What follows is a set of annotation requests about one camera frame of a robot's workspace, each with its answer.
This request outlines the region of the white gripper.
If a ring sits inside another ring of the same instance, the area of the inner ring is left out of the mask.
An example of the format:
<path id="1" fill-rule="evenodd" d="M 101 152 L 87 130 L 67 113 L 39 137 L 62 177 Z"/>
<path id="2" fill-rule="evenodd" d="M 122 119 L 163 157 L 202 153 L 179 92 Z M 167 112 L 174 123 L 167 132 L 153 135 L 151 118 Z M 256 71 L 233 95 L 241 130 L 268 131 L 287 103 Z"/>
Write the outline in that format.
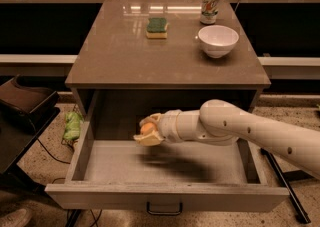
<path id="1" fill-rule="evenodd" d="M 181 142 L 177 131 L 177 120 L 180 113 L 180 110 L 170 110 L 164 114 L 154 113 L 145 117 L 139 122 L 139 125 L 144 126 L 151 123 L 157 126 L 158 131 L 134 135 L 134 140 L 143 146 L 156 146 L 163 140 L 170 143 Z"/>

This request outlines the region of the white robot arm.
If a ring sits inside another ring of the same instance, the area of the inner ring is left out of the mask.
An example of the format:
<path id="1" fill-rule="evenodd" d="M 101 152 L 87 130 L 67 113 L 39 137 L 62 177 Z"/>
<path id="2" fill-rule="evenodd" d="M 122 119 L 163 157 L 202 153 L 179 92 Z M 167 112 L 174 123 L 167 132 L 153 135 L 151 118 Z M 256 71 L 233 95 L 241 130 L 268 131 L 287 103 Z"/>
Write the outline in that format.
<path id="1" fill-rule="evenodd" d="M 139 126 L 134 140 L 143 146 L 184 141 L 226 146 L 241 138 L 320 178 L 319 131 L 256 116 L 222 100 L 209 100 L 198 110 L 155 113 Z"/>

